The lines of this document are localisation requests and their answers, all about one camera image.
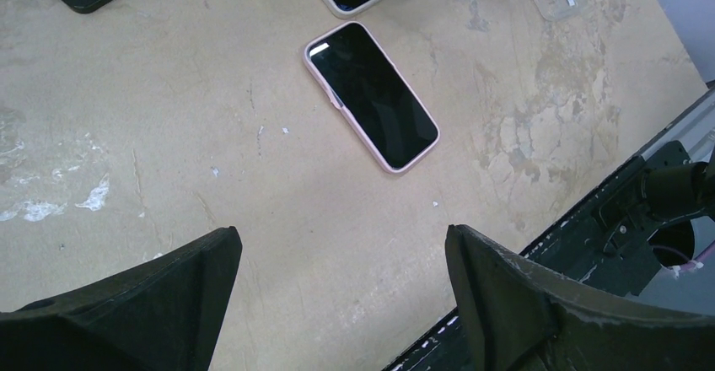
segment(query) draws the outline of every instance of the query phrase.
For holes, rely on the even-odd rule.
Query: paint stain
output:
[[[471,19],[466,27],[469,30],[477,30],[481,32],[489,32],[489,22],[479,15],[479,3],[477,0],[460,0],[469,4]]]
[[[0,184],[10,180],[13,170],[27,159],[19,127],[25,122],[22,112],[0,106]]]
[[[39,222],[50,215],[62,215],[67,204],[53,204],[47,201],[26,201],[15,204],[12,208],[0,212],[0,222],[9,221],[24,212],[22,219],[27,222]]]
[[[92,191],[89,192],[89,196],[85,202],[81,204],[74,204],[77,208],[87,208],[90,211],[99,211],[105,205],[105,199],[107,194],[110,192],[110,175],[107,173],[102,177]]]

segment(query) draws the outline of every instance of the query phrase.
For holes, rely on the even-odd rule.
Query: white paint spot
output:
[[[589,278],[591,278],[591,274],[594,273],[594,270],[596,269],[597,266],[598,265],[591,267],[589,272],[587,272],[585,276],[581,277],[581,279],[578,280],[578,282],[584,282],[584,281],[588,280]]]
[[[50,215],[62,215],[67,204],[57,205],[49,202],[26,202],[23,206],[23,219],[28,222],[39,222]]]
[[[680,278],[680,266],[672,266],[670,270],[673,272],[673,278]]]
[[[28,178],[26,178],[26,179],[17,179],[17,182],[18,182],[19,184],[22,184],[22,185],[24,186],[25,184],[30,183],[32,180],[39,180],[39,179],[40,179],[39,176],[33,175],[32,177],[28,177]]]
[[[110,174],[107,173],[102,180],[99,181],[92,191],[89,192],[87,201],[81,204],[74,204],[77,208],[87,208],[90,211],[99,211],[105,205],[105,198],[110,192]]]
[[[12,152],[16,152],[16,151],[18,151],[18,150],[23,150],[23,149],[24,149],[24,142],[18,140],[18,141],[15,143],[15,147],[14,147],[14,148],[12,148],[12,149],[10,149],[10,150],[8,150],[8,151],[5,151],[5,152],[0,152],[0,156],[7,156],[7,155],[11,154]]]
[[[15,204],[7,211],[0,212],[0,222],[9,221],[24,211],[23,219],[28,222],[38,222],[50,215],[62,215],[67,204],[57,205],[44,201],[26,201]]]
[[[9,221],[10,219],[15,218],[17,216],[18,216],[17,211],[7,210],[7,211],[0,212],[0,222]]]

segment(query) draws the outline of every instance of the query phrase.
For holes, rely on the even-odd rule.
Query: pink phone case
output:
[[[358,124],[358,121],[355,120],[355,117],[352,116],[352,113],[346,107],[340,106],[340,103],[338,103],[338,101],[336,99],[336,95],[333,93],[331,86],[328,84],[328,82],[325,80],[325,78],[323,78],[323,76],[320,74],[320,72],[315,67],[315,65],[312,63],[312,61],[310,61],[310,57],[308,56],[308,52],[312,46],[314,46],[315,44],[317,44],[318,42],[320,42],[322,40],[325,40],[325,38],[334,34],[335,32],[342,29],[343,27],[345,27],[348,24],[359,24],[360,26],[362,26],[365,29],[365,32],[367,32],[368,35],[370,35],[370,39],[373,40],[374,44],[380,49],[384,58],[387,59],[388,62],[390,62],[392,67],[395,69],[397,74],[400,76],[402,83],[404,83],[405,86],[410,90],[412,95],[415,96],[417,103],[419,103],[420,106],[422,107],[422,109],[425,111],[425,114],[427,114],[427,116],[429,117],[429,120],[434,124],[434,127],[437,128],[437,137],[434,139],[434,142],[432,142],[420,154],[418,154],[413,160],[411,160],[408,164],[405,164],[405,166],[400,169],[395,169],[394,167],[391,167],[389,164],[387,164],[387,161],[384,159],[382,154],[380,154],[379,150],[375,147],[373,142],[370,140],[370,138],[368,137],[368,134],[365,133],[365,131]],[[397,69],[397,66],[395,66],[395,64],[392,62],[392,60],[390,60],[390,58],[387,56],[387,54],[384,53],[384,49],[382,49],[382,46],[380,46],[380,44],[375,39],[375,37],[372,35],[372,33],[370,33],[370,31],[367,29],[367,27],[365,27],[363,24],[360,24],[357,21],[349,21],[345,24],[341,24],[340,26],[335,27],[330,32],[328,32],[324,35],[321,35],[320,37],[312,40],[305,47],[305,51],[303,52],[303,62],[305,63],[305,66],[308,68],[310,73],[315,78],[315,81],[317,81],[318,84],[320,85],[320,87],[323,89],[323,91],[325,91],[325,94],[327,94],[328,99],[330,99],[333,106],[336,107],[341,112],[342,116],[345,117],[345,119],[350,124],[350,126],[352,126],[352,129],[360,137],[360,140],[362,140],[363,143],[365,144],[365,146],[368,147],[370,153],[375,157],[375,160],[377,160],[379,165],[388,173],[392,173],[392,174],[405,173],[407,170],[411,169],[412,166],[414,166],[417,162],[419,162],[430,150],[432,150],[432,148],[434,148],[434,145],[437,144],[437,142],[439,141],[439,137],[440,137],[440,133],[441,133],[439,130],[439,126],[437,126],[437,123],[434,121],[432,116],[429,114],[429,111],[427,111],[427,109],[425,108],[425,106],[422,103],[422,101],[420,100],[420,98],[417,97],[417,94],[415,94],[415,91],[412,89],[410,84],[402,76],[402,73],[400,73],[400,71]]]

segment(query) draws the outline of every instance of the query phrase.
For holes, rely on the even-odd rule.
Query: phone side button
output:
[[[334,107],[336,107],[338,110],[342,108],[342,102],[340,101],[340,97],[335,94],[333,89],[326,89],[323,88],[325,92],[328,94],[328,98],[331,99],[331,104],[333,104]]]

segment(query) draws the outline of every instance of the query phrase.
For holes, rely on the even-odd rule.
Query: worn wooden surface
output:
[[[214,369],[380,368],[454,306],[448,224],[524,247],[704,92],[656,0],[590,3],[360,16],[443,133],[395,177],[301,63],[320,0],[0,0],[0,310],[235,225]]]

